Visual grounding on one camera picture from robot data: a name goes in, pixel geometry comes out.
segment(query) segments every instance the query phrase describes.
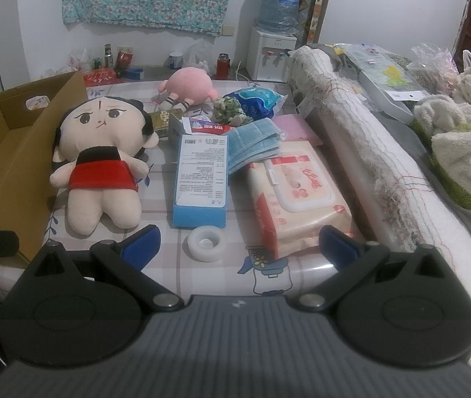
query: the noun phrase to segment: wall socket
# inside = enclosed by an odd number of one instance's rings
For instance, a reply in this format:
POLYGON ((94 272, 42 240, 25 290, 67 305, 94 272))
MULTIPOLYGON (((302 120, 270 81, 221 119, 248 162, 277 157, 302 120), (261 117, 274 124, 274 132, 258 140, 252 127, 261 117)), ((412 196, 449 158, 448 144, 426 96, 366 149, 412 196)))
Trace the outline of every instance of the wall socket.
POLYGON ((223 28, 220 32, 221 36, 233 36, 235 27, 233 25, 223 24, 223 28))

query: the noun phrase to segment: blue wipes package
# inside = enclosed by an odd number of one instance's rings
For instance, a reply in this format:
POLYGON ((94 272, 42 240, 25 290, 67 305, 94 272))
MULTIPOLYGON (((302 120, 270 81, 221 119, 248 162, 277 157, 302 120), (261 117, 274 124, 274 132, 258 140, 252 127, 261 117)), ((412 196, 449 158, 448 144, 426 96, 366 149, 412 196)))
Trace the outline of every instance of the blue wipes package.
POLYGON ((282 96, 267 88, 248 87, 242 90, 226 94, 224 97, 234 97, 239 103, 244 113, 252 117, 254 121, 263 118, 272 118, 274 111, 279 111, 285 103, 287 96, 282 96))

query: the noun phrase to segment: round pink stuffed toy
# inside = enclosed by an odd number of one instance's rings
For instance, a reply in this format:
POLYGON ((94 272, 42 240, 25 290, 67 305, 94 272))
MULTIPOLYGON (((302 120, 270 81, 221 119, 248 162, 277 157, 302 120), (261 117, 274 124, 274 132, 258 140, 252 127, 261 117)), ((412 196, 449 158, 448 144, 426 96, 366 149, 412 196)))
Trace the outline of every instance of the round pink stuffed toy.
POLYGON ((185 112, 190 106, 204 103, 208 98, 212 102, 219 98, 218 92, 213 89, 211 78, 204 70, 196 67, 178 70, 158 86, 158 91, 169 93, 169 97, 158 107, 160 111, 168 111, 181 103, 178 107, 185 112))

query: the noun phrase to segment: red cloth on doll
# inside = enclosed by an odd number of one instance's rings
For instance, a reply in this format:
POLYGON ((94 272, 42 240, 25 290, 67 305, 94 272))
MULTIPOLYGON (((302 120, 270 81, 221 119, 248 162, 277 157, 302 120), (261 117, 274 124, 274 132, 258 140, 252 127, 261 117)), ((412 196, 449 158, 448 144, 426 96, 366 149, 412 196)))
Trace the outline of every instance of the red cloth on doll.
POLYGON ((124 188, 138 191, 138 185, 123 160, 97 160, 77 164, 71 174, 69 188, 124 188))

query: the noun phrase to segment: doll face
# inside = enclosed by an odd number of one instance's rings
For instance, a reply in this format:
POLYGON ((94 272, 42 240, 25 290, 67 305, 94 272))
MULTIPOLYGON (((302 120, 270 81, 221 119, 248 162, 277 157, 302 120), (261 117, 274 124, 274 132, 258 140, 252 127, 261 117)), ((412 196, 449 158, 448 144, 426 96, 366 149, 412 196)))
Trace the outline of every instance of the doll face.
POLYGON ((130 103, 106 97, 90 100, 62 123, 59 148, 69 161, 93 146, 115 146, 133 156, 145 143, 144 124, 143 115, 130 103))

